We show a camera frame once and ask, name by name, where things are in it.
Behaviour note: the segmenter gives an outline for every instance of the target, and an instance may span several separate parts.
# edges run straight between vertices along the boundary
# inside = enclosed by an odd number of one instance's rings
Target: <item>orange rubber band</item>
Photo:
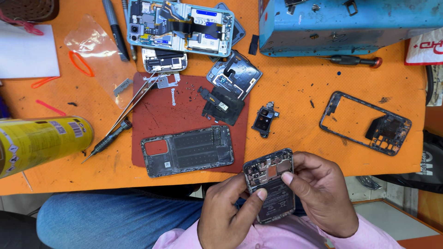
[[[71,60],[72,64],[78,69],[80,70],[80,72],[88,75],[89,77],[94,77],[94,72],[92,71],[92,69],[89,67],[89,65],[86,63],[86,61],[83,59],[83,57],[79,54],[79,53],[75,53],[73,51],[69,51],[68,53],[69,55],[69,59]],[[83,69],[81,69],[80,67],[78,67],[77,63],[75,63],[74,58],[72,57],[73,55],[77,56],[77,58],[83,63],[83,65],[89,70],[89,74],[87,72],[85,72]]]
[[[46,78],[44,78],[44,79],[41,79],[41,80],[39,80],[39,81],[37,81],[37,82],[32,83],[32,84],[31,84],[31,88],[35,89],[35,88],[37,88],[37,87],[41,87],[41,86],[43,86],[44,84],[50,82],[51,80],[55,80],[55,79],[57,79],[57,78],[60,78],[60,76],[46,77]]]

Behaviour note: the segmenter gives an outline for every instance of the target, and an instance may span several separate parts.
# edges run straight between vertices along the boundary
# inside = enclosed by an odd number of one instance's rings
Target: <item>pink shirt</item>
[[[329,238],[337,249],[402,249],[397,241],[385,231],[374,226],[359,214],[357,232],[346,239],[328,235],[314,225],[307,216],[286,216],[267,225],[254,224],[249,229],[245,240],[238,249],[324,249]],[[196,221],[190,228],[173,229],[165,232],[155,243],[153,249],[162,248],[198,248],[201,249],[197,236]]]

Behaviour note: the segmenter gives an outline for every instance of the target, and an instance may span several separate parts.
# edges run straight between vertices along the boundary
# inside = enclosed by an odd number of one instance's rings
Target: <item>barcode label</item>
[[[57,130],[57,132],[62,135],[62,134],[66,134],[66,130],[63,128],[63,126],[61,124],[59,124],[57,121],[48,121],[48,123],[50,123],[52,126],[55,127],[55,129]]]
[[[68,125],[72,128],[72,130],[74,131],[74,135],[75,137],[81,137],[83,136],[82,133],[82,129],[80,128],[80,126],[78,126],[78,124],[76,122],[68,122]]]

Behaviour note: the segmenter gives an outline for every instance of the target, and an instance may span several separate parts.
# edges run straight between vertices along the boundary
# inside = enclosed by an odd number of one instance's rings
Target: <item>blue metal box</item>
[[[285,1],[259,0],[262,54],[368,54],[443,27],[442,0]]]

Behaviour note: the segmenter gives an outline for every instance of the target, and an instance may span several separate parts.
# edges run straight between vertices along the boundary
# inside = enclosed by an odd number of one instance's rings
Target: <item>black bag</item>
[[[443,194],[443,137],[423,131],[421,171],[407,174],[374,175],[400,186]]]

